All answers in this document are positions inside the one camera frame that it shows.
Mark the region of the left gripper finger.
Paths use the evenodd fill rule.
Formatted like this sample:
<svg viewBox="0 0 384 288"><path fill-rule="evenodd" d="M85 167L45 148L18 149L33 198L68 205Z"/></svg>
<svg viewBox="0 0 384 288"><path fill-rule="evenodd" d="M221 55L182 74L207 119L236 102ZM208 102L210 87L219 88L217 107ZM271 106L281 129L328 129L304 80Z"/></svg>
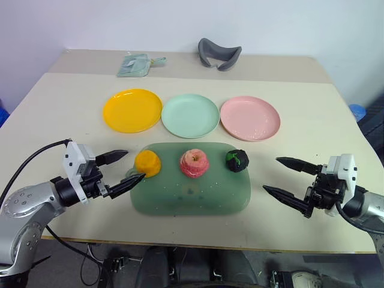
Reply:
<svg viewBox="0 0 384 288"><path fill-rule="evenodd" d="M137 173L123 179L120 183L108 188L108 196L111 199L114 199L126 192L129 192L138 183L140 183L145 178L145 176L145 173Z"/></svg>
<svg viewBox="0 0 384 288"><path fill-rule="evenodd" d="M112 164L128 154L127 150L116 149L96 156L95 165L103 166Z"/></svg>

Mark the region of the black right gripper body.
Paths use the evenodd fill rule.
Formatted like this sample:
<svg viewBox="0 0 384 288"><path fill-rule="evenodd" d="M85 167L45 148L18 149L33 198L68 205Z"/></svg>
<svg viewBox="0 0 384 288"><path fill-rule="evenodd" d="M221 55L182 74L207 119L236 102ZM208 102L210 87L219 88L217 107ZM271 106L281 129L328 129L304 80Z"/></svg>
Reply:
<svg viewBox="0 0 384 288"><path fill-rule="evenodd" d="M312 207L330 210L336 203L344 202L346 181L335 174L326 174L326 166L316 166L316 178L307 188L304 201Z"/></svg>

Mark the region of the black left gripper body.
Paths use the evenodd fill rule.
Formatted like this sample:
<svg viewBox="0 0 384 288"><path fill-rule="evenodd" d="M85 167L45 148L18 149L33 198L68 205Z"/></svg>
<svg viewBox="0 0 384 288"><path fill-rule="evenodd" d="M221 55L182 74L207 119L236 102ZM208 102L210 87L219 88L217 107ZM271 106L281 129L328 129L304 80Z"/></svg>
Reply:
<svg viewBox="0 0 384 288"><path fill-rule="evenodd" d="M109 186L103 182L103 174L97 166L92 167L88 174L82 175L81 178L80 185L87 199L109 195Z"/></svg>

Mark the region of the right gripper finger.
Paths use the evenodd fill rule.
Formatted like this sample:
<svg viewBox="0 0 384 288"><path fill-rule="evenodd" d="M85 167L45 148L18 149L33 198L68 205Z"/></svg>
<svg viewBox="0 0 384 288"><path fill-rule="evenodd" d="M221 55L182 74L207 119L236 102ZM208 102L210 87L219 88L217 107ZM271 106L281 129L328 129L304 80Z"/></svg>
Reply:
<svg viewBox="0 0 384 288"><path fill-rule="evenodd" d="M314 206L309 202L298 199L294 196L294 194L277 187L271 187L268 185L263 185L262 187L269 195L277 199L282 204L299 211L304 217L310 218L312 216Z"/></svg>
<svg viewBox="0 0 384 288"><path fill-rule="evenodd" d="M292 157L277 157L276 160L284 166L297 172L304 172L310 175L317 175L319 172L318 165L306 162L304 160Z"/></svg>

